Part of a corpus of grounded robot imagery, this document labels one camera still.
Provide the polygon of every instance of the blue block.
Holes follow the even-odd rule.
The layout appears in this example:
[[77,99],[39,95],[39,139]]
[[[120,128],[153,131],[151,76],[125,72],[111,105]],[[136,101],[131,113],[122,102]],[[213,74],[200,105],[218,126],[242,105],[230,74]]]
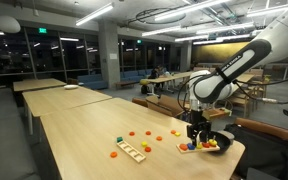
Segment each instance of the blue block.
[[195,149],[195,146],[192,143],[188,143],[187,147],[188,147],[189,150],[194,150]]

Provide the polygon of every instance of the plate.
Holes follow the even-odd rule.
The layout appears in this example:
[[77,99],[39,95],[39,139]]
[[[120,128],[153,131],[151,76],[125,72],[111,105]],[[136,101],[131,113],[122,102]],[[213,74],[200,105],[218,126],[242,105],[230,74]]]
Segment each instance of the plate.
[[76,88],[78,88],[78,85],[74,85],[74,84],[64,86],[64,89],[67,89],[67,90],[76,89]]

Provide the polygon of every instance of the wooden table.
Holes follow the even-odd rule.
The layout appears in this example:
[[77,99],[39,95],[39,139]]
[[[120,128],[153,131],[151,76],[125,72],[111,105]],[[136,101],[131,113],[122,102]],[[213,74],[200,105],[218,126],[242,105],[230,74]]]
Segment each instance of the wooden table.
[[15,92],[21,91],[31,91],[31,90],[38,90],[43,88],[49,87],[58,87],[64,86],[66,83],[59,81],[57,79],[33,79],[33,80],[25,80],[25,81],[18,81],[13,82],[13,87]]
[[63,87],[58,87],[39,91],[29,91],[24,92],[23,97],[28,107],[27,115],[31,135],[33,134],[32,115],[36,118],[63,109],[112,98],[106,94],[84,87],[72,90],[65,90]]
[[[114,98],[41,116],[46,137],[63,180],[89,179],[229,179],[244,152],[234,141],[222,155],[181,154],[188,143],[186,122],[126,100]],[[179,137],[170,133],[176,130]],[[137,163],[116,145],[123,139],[146,156]],[[155,138],[162,136],[162,141]],[[146,141],[152,151],[141,146]],[[110,153],[116,151],[116,158]]]

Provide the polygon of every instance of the blue couch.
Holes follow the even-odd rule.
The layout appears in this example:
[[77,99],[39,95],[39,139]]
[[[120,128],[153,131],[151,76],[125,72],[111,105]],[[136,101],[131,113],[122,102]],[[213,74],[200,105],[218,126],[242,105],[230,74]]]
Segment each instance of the blue couch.
[[78,82],[84,83],[84,87],[90,89],[107,89],[108,83],[103,80],[102,74],[84,75],[77,77]]
[[141,79],[145,78],[143,75],[139,75],[138,71],[125,71],[123,75],[123,79],[128,78],[128,80],[135,82],[140,82]]

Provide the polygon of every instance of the wall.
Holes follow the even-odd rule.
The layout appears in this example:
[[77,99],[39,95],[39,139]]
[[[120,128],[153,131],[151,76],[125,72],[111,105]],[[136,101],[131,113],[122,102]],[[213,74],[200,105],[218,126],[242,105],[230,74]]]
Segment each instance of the wall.
[[[247,44],[248,42],[238,42],[193,46],[192,61],[199,63],[223,63]],[[288,63],[288,58],[279,61],[279,63]]]

